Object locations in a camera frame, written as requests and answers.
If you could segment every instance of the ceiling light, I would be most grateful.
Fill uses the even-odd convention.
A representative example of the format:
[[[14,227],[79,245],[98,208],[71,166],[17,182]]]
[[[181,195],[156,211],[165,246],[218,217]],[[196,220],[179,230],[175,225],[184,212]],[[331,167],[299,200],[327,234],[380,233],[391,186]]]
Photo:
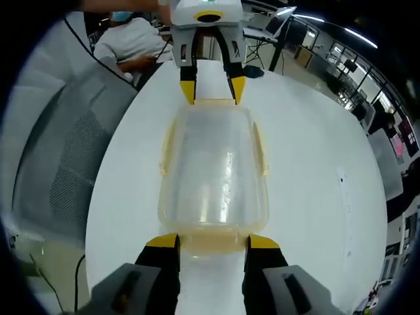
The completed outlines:
[[[314,20],[314,21],[318,21],[318,22],[325,22],[321,18],[315,18],[315,17],[309,16],[309,15],[294,14],[294,16],[296,16],[297,18],[307,18],[309,20]]]
[[[348,33],[350,33],[350,34],[352,34],[352,35],[354,35],[354,36],[356,36],[356,37],[360,38],[362,41],[365,41],[366,43],[368,43],[369,45],[371,45],[373,48],[378,48],[378,46],[377,46],[374,42],[370,41],[370,40],[369,40],[369,39],[367,39],[366,37],[361,36],[359,33],[356,33],[355,31],[352,31],[352,30],[350,30],[350,29],[348,29],[348,28],[345,28],[345,30],[346,30]]]
[[[294,11],[294,10],[296,10],[296,7],[289,7],[289,8],[287,8],[287,9],[280,9],[280,10],[276,13],[276,15],[277,15],[277,16],[279,16],[279,15],[283,15],[283,14],[286,14],[286,13],[292,12],[292,11]]]

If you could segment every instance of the face mask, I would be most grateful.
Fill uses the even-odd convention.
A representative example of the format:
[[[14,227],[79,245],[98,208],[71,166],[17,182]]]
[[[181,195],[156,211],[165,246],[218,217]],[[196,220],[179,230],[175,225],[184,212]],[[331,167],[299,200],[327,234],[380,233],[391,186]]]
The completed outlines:
[[[130,18],[133,13],[130,11],[117,11],[112,13],[111,20],[115,22],[124,22]]]

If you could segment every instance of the plastic container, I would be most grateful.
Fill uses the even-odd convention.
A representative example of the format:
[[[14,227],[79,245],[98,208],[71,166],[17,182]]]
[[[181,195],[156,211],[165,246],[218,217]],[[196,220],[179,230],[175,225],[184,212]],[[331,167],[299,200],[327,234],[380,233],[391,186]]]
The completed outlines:
[[[264,152],[249,110],[180,109],[162,163],[159,219],[190,251],[241,250],[268,220]]]

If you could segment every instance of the white shirt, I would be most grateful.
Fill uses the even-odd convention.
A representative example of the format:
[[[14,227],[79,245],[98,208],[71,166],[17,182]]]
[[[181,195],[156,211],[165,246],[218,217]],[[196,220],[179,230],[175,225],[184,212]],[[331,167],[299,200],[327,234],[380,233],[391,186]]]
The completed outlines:
[[[166,42],[159,31],[143,18],[134,18],[124,25],[108,28],[94,48],[94,55],[100,60],[110,57],[115,62],[134,60],[140,56],[157,57]],[[157,62],[172,59],[172,45],[168,44]]]

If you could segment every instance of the white tabletop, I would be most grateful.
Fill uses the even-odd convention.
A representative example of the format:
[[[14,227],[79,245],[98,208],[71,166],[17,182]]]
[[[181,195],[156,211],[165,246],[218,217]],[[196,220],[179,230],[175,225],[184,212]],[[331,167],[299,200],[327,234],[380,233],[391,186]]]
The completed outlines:
[[[197,98],[231,97],[220,62],[198,66]],[[186,104],[179,70],[166,62],[112,137],[87,222],[90,288],[166,232],[158,220],[159,163],[167,128]],[[259,234],[326,286],[336,306],[352,310],[380,276],[387,233],[383,184],[363,129],[328,97],[272,72],[247,79],[240,106],[259,125],[269,165],[270,220]],[[244,314],[243,257],[183,253],[177,314]]]

